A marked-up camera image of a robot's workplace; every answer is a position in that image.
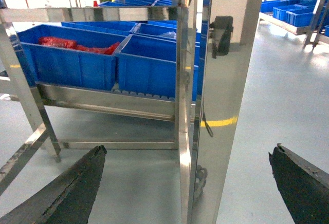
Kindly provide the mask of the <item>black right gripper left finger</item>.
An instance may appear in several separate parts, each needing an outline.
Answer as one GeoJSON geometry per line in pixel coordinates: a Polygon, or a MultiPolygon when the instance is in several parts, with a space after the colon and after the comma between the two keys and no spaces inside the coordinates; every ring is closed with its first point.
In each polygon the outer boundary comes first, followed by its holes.
{"type": "Polygon", "coordinates": [[[1,217],[1,223],[88,223],[107,150],[96,146],[48,185],[1,217]]]}

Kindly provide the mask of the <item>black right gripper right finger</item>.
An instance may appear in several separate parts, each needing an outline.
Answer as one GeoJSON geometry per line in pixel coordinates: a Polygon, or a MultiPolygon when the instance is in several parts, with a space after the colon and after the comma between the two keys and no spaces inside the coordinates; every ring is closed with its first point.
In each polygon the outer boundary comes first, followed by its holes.
{"type": "Polygon", "coordinates": [[[328,223],[328,173],[281,144],[269,163],[294,223],[328,223]]]}

